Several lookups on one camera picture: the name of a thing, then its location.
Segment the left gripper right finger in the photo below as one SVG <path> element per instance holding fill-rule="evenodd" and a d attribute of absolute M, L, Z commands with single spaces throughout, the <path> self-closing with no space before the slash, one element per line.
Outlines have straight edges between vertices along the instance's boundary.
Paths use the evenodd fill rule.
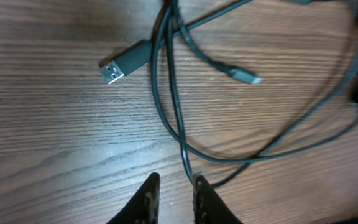
<path fill-rule="evenodd" d="M 242 224 L 204 176 L 193 176 L 193 211 L 196 224 Z"/>

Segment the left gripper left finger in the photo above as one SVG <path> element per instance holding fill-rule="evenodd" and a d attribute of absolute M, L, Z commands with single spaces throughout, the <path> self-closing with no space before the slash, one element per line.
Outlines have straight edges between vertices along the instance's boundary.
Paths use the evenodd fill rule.
<path fill-rule="evenodd" d="M 160 202 L 160 175 L 151 173 L 126 206 L 107 224 L 157 224 Z"/>

